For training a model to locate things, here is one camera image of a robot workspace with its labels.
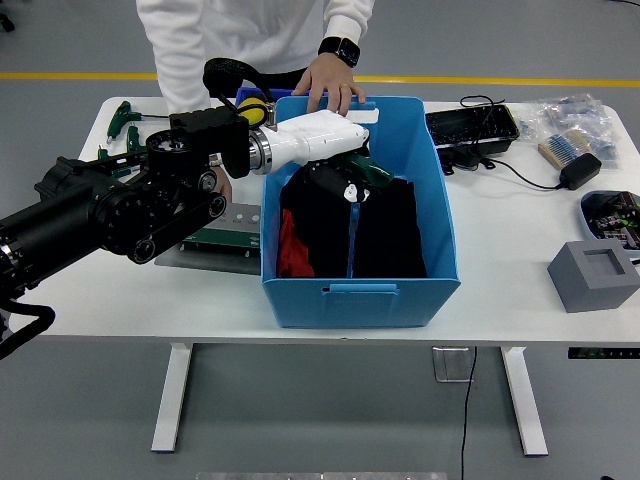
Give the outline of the person's left hand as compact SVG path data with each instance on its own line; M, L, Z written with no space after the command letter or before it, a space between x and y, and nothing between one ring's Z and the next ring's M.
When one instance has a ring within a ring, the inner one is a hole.
M322 53L310 63L292 94L308 95L308 113L319 109L324 94L326 108L342 116L348 113L353 98L360 104L366 102L366 93L355 83L352 69L332 53Z

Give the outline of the person's right hand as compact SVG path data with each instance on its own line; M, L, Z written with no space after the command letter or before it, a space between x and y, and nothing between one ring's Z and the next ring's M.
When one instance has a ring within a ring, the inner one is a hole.
M209 167L216 176L215 191L223 195L228 203L233 202L233 189L223 162L218 154L209 156Z

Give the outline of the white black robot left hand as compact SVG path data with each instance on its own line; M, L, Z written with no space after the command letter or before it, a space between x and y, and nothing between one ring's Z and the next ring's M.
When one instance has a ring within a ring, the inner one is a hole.
M262 173L272 174L295 163L306 167L308 179L341 200L360 203L368 199L369 190L326 162L338 155L349 154L365 145L369 131L329 110L305 114L278 124L276 131L266 128L268 152Z

